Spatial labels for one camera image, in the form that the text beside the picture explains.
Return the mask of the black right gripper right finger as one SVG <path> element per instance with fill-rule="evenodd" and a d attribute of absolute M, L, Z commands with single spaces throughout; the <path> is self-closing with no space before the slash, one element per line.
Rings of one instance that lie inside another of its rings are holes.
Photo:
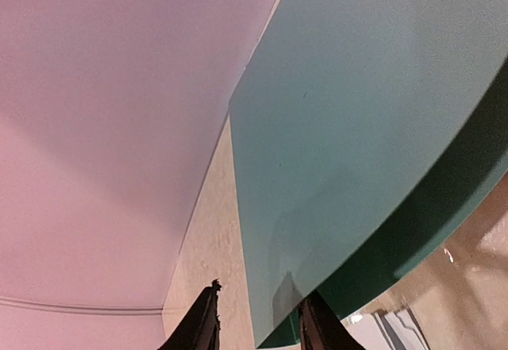
<path fill-rule="evenodd" d="M 298 316 L 301 349 L 362 350 L 316 290 L 302 300 Z"/>

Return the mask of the green file folder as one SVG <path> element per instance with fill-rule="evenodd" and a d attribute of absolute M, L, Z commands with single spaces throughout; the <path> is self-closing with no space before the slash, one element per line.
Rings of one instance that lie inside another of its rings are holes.
<path fill-rule="evenodd" d="M 507 170 L 507 0 L 281 0 L 229 107 L 254 343 L 347 316 Z"/>

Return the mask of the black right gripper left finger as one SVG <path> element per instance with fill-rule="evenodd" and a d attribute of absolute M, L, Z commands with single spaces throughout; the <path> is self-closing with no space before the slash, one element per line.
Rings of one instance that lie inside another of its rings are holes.
<path fill-rule="evenodd" d="M 220 290 L 217 279 L 205 287 L 159 350 L 219 350 L 217 301 Z"/>

